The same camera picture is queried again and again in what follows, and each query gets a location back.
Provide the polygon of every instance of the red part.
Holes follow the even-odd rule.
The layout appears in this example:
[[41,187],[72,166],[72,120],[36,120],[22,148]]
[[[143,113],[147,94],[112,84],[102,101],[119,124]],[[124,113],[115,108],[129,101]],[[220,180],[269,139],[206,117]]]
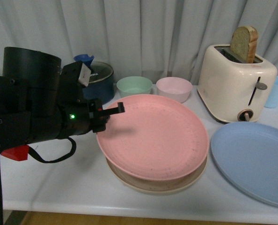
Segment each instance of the red part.
[[24,161],[28,159],[29,146],[22,145],[19,147],[4,150],[1,155],[15,161]]

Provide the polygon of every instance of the light blue cup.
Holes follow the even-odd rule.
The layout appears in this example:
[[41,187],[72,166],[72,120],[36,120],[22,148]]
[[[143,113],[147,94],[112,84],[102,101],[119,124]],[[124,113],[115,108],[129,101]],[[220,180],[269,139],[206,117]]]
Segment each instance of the light blue cup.
[[278,76],[274,82],[271,93],[266,101],[266,108],[276,108],[278,106]]

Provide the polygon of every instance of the pink plate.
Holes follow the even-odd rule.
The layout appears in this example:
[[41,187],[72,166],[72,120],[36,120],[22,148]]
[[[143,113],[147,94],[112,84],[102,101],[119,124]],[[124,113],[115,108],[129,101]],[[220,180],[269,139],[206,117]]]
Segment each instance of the pink plate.
[[202,121],[182,104],[157,95],[122,98],[125,112],[112,115],[97,134],[106,158],[120,170],[145,180],[172,180],[204,162],[209,138]]

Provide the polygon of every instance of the toaster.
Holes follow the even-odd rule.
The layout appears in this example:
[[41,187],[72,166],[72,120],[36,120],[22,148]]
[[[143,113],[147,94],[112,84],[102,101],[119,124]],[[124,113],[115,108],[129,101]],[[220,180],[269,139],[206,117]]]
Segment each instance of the toaster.
[[254,63],[244,63],[230,45],[211,45],[205,52],[198,93],[218,121],[257,121],[276,76],[276,67],[257,54]]

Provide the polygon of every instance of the wooden floor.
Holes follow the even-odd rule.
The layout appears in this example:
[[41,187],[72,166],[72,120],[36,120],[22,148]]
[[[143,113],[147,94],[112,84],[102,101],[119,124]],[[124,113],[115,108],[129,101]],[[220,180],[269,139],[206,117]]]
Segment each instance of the wooden floor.
[[255,225],[189,220],[28,212],[21,225]]

